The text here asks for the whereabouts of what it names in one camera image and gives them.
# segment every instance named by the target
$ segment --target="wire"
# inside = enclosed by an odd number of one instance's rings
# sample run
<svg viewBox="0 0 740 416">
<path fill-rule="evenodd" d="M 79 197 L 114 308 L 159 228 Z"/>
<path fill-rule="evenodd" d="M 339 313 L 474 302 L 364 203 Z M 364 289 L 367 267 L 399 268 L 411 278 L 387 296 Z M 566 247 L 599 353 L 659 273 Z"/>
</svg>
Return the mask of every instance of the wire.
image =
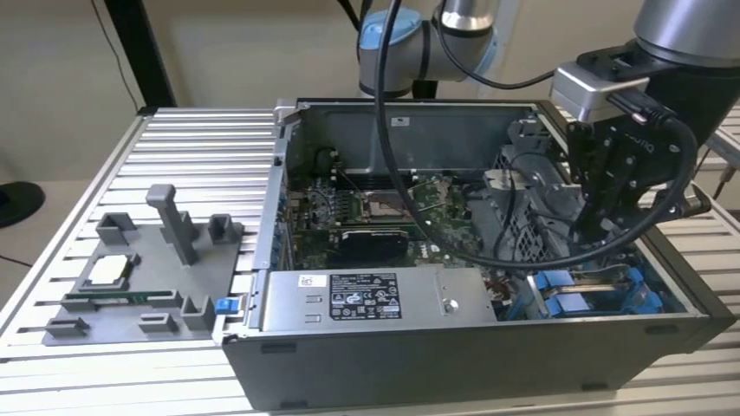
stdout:
<svg viewBox="0 0 740 416">
<path fill-rule="evenodd" d="M 350 0 L 336 0 L 340 6 L 343 6 L 344 14 L 350 18 L 350 22 L 352 23 L 352 27 L 355 30 L 360 31 L 360 20 L 358 19 L 358 15 L 355 14 L 355 8 L 352 7 L 352 3 Z"/>
<path fill-rule="evenodd" d="M 718 200 L 719 196 L 722 195 L 722 192 L 726 190 L 726 183 L 727 182 L 719 183 L 718 189 L 715 190 L 715 194 L 712 195 L 712 199 Z"/>
<path fill-rule="evenodd" d="M 536 76 L 531 80 L 518 82 L 516 84 L 503 84 L 500 82 L 491 81 L 486 77 L 476 74 L 475 71 L 471 71 L 468 68 L 466 68 L 466 64 L 463 62 L 460 62 L 460 60 L 452 54 L 452 49 L 450 49 L 448 41 L 444 38 L 444 35 L 442 33 L 442 31 L 443 31 L 442 30 L 442 13 L 446 9 L 447 4 L 448 4 L 448 0 L 442 0 L 440 9 L 438 10 L 438 23 L 439 23 L 438 37 L 440 38 L 442 49 L 444 50 L 444 53 L 448 56 L 448 59 L 452 61 L 452 63 L 458 67 L 458 69 L 466 73 L 467 76 L 474 78 L 476 81 L 479 81 L 487 87 L 496 88 L 496 89 L 506 89 L 506 90 L 532 87 L 534 85 L 539 84 L 540 82 L 543 82 L 543 81 L 546 81 L 546 80 L 548 80 L 550 78 L 554 77 L 555 71 L 550 71 L 550 72 L 546 72 L 544 74 Z"/>
<path fill-rule="evenodd" d="M 704 156 L 702 156 L 702 160 L 699 162 L 699 165 L 696 166 L 696 169 L 694 170 L 694 178 L 696 179 L 696 175 L 699 175 L 699 171 L 702 170 L 702 167 L 704 166 L 704 162 L 707 161 L 707 156 L 710 156 L 710 152 L 712 151 L 712 149 L 707 148 L 707 152 L 704 152 Z"/>
<path fill-rule="evenodd" d="M 103 30 L 103 35 L 106 36 L 106 42 L 111 48 L 111 52 L 114 52 L 114 56 L 116 57 L 116 65 L 118 65 L 118 73 L 120 74 L 120 80 L 124 82 L 124 87 L 127 88 L 128 96 L 131 97 L 131 101 L 135 103 L 135 111 L 139 111 L 139 103 L 136 102 L 135 93 L 131 92 L 131 87 L 128 86 L 127 76 L 124 75 L 124 67 L 120 63 L 120 56 L 118 55 L 116 48 L 114 47 L 114 42 L 108 36 L 108 31 L 106 30 L 106 24 L 103 24 L 103 19 L 100 18 L 100 12 L 98 10 L 98 4 L 95 4 L 95 0 L 91 0 L 92 10 L 95 11 L 95 17 L 98 18 L 98 23 L 100 25 L 100 30 Z"/>
<path fill-rule="evenodd" d="M 388 62 L 388 45 L 391 43 L 391 35 L 394 32 L 394 24 L 396 22 L 398 11 L 402 6 L 402 0 L 392 0 L 388 10 L 386 22 L 383 24 L 383 34 L 380 37 L 379 46 L 379 59 L 376 61 L 375 69 L 375 85 L 376 91 L 386 91 L 386 66 Z M 660 123 L 660 126 L 679 139 L 682 143 L 682 158 L 679 160 L 679 172 L 675 177 L 674 186 L 668 189 L 666 199 L 660 201 L 654 207 L 640 222 L 628 229 L 614 240 L 600 245 L 598 248 L 579 253 L 576 256 L 563 257 L 554 260 L 546 260 L 536 263 L 507 262 L 494 258 L 482 257 L 463 252 L 454 244 L 450 244 L 438 234 L 430 224 L 426 223 L 424 217 L 419 212 L 416 204 L 408 195 L 404 180 L 398 171 L 396 158 L 394 156 L 394 149 L 391 147 L 391 140 L 388 138 L 388 114 L 386 111 L 386 96 L 383 93 L 375 94 L 374 100 L 376 127 L 379 134 L 380 150 L 383 152 L 383 159 L 386 161 L 388 176 L 394 182 L 394 187 L 399 193 L 399 197 L 404 201 L 406 209 L 408 210 L 416 226 L 423 232 L 424 236 L 451 255 L 470 263 L 476 263 L 487 267 L 494 267 L 507 270 L 552 270 L 564 269 L 574 265 L 582 264 L 588 260 L 602 257 L 612 250 L 623 247 L 626 244 L 635 241 L 648 228 L 659 221 L 660 217 L 668 210 L 675 208 L 675 202 L 684 195 L 686 186 L 692 180 L 694 167 L 696 165 L 696 138 L 692 129 L 676 118 L 667 118 Z"/>
<path fill-rule="evenodd" d="M 19 264 L 22 266 L 26 266 L 26 267 L 34 267 L 34 264 L 26 263 L 22 260 L 16 260 L 15 258 L 10 258 L 10 257 L 6 257 L 6 256 L 0 255 L 0 259 L 6 260 L 7 262 L 16 263 L 16 264 Z"/>
</svg>

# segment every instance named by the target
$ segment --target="warning label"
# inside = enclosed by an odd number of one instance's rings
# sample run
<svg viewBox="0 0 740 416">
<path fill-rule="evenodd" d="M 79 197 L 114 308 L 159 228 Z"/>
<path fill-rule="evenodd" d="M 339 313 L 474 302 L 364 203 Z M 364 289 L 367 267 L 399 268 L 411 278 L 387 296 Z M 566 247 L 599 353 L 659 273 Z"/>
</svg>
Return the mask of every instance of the warning label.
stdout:
<svg viewBox="0 0 740 416">
<path fill-rule="evenodd" d="M 331 275 L 330 298 L 335 321 L 402 318 L 396 273 Z"/>
</svg>

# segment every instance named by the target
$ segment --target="aluminum extrusion table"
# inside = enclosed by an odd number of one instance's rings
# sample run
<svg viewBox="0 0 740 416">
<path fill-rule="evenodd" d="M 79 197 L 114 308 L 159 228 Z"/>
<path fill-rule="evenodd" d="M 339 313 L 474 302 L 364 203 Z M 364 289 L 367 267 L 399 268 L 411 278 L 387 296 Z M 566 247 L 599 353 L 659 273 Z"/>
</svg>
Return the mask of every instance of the aluminum extrusion table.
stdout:
<svg viewBox="0 0 740 416">
<path fill-rule="evenodd" d="M 251 283 L 251 261 L 272 162 L 274 111 L 162 109 L 139 117 L 0 313 L 0 413 L 252 413 L 214 341 L 44 347 L 59 310 L 98 244 L 103 213 L 156 221 L 144 195 L 172 183 L 195 221 L 228 212 L 246 225 L 232 292 Z M 740 315 L 740 224 L 712 212 L 660 229 L 727 306 Z M 218 325 L 230 325 L 222 320 Z M 740 414 L 740 325 L 695 354 L 658 361 L 616 393 L 330 412 L 334 415 L 548 414 L 590 416 Z"/>
</svg>

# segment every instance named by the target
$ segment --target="cable connector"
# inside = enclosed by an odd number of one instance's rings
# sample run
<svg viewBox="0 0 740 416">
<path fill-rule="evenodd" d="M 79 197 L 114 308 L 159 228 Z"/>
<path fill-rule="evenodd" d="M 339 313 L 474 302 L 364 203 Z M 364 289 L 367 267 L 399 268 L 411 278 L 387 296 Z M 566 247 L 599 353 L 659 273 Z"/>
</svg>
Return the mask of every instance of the cable connector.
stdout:
<svg viewBox="0 0 740 416">
<path fill-rule="evenodd" d="M 642 126 L 659 128 L 670 118 L 676 116 L 674 110 L 636 88 L 618 91 L 607 97 L 607 100 L 630 114 Z"/>
</svg>

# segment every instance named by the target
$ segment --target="blue clip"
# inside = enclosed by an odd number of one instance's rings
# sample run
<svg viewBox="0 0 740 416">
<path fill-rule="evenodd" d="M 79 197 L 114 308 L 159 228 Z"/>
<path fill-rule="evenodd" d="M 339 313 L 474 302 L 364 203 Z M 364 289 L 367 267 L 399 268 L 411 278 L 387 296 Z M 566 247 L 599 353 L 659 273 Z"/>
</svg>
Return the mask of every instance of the blue clip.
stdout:
<svg viewBox="0 0 740 416">
<path fill-rule="evenodd" d="M 240 312 L 240 300 L 223 297 L 216 301 L 214 308 L 216 315 L 236 315 Z"/>
</svg>

